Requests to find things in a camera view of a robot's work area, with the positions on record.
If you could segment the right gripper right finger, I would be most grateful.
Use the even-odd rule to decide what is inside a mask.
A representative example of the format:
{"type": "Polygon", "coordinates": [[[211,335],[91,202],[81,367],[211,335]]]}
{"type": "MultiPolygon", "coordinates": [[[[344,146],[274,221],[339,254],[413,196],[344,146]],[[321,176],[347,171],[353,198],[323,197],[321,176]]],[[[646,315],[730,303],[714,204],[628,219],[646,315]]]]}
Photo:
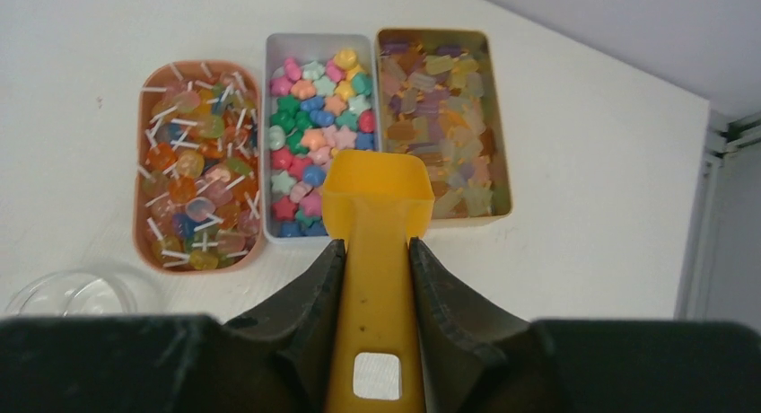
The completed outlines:
{"type": "Polygon", "coordinates": [[[529,323],[451,273],[420,238],[409,243],[427,391],[439,412],[472,411],[506,376],[506,339],[529,323]]]}

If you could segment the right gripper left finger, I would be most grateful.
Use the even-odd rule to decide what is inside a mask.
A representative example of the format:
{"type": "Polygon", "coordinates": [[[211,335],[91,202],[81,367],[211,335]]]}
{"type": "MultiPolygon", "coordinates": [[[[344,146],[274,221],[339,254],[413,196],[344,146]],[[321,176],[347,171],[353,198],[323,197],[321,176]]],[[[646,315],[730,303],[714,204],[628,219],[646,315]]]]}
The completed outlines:
{"type": "Polygon", "coordinates": [[[346,264],[331,241],[305,272],[225,322],[224,401],[239,412],[320,412],[328,385],[346,264]]]}

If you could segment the yellow plastic scoop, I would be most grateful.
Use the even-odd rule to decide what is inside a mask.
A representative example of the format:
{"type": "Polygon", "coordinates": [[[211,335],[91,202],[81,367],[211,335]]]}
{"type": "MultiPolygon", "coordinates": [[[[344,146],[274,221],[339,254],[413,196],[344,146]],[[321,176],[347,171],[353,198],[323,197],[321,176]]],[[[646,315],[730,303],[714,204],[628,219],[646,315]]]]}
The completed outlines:
{"type": "Polygon", "coordinates": [[[323,221],[329,237],[344,242],[346,263],[327,412],[425,410],[409,242],[426,232],[433,201],[426,167],[413,155],[346,149],[331,163],[323,221]],[[398,399],[355,393],[354,365],[362,353],[398,359],[398,399]]]}

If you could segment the clear plastic jar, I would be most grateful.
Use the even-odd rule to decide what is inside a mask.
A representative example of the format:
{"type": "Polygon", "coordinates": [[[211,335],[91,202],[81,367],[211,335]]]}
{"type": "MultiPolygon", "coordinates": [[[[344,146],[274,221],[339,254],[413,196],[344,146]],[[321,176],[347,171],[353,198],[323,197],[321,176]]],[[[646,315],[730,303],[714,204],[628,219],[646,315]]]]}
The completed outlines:
{"type": "Polygon", "coordinates": [[[86,269],[39,277],[19,290],[5,307],[11,315],[59,317],[136,311],[136,299],[123,281],[86,269]]]}

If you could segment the orange tray of lollipops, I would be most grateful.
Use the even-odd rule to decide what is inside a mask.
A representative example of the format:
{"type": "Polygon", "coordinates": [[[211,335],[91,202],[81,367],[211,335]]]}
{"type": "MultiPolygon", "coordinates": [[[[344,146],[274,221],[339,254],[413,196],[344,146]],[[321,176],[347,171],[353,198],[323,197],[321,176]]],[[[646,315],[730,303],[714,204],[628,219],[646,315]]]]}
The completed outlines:
{"type": "Polygon", "coordinates": [[[163,273],[241,268],[264,249],[260,91],[225,60],[158,68],[138,96],[133,237],[163,273]]]}

